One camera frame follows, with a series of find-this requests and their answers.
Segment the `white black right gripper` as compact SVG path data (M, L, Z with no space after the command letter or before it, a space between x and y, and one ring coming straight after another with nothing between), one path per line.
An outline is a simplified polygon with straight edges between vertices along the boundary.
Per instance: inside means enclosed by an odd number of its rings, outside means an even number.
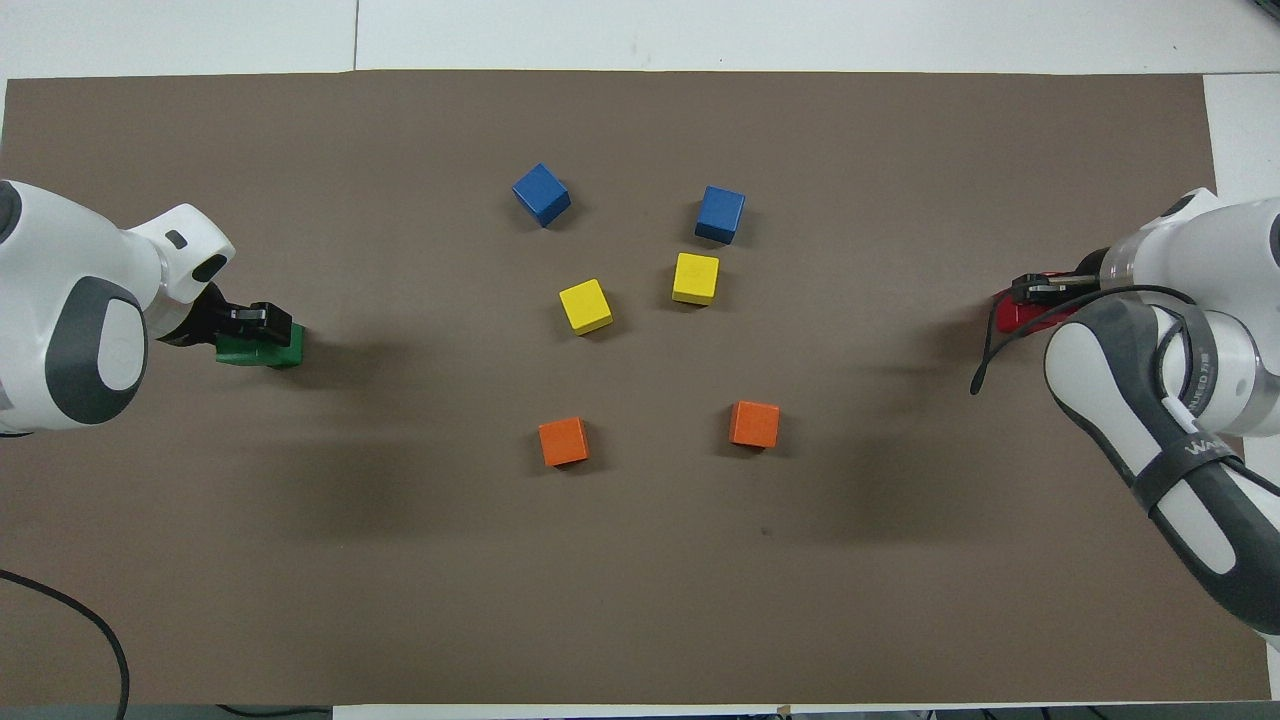
M1028 273L1010 283L1010 302L1014 305L1065 304L1085 306L1097 300L1097 293L1108 288L1105 263L1080 263L1074 273Z

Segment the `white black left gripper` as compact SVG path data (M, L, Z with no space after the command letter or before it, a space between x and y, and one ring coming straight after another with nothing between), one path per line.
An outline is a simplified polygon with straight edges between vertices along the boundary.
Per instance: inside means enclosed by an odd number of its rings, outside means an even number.
M228 302L214 277L236 256L221 229L192 205L178 205L131 228L155 261L155 288L141 300L152 337L173 346L211 343L228 319L228 334L275 346L292 342L292 315L275 304Z

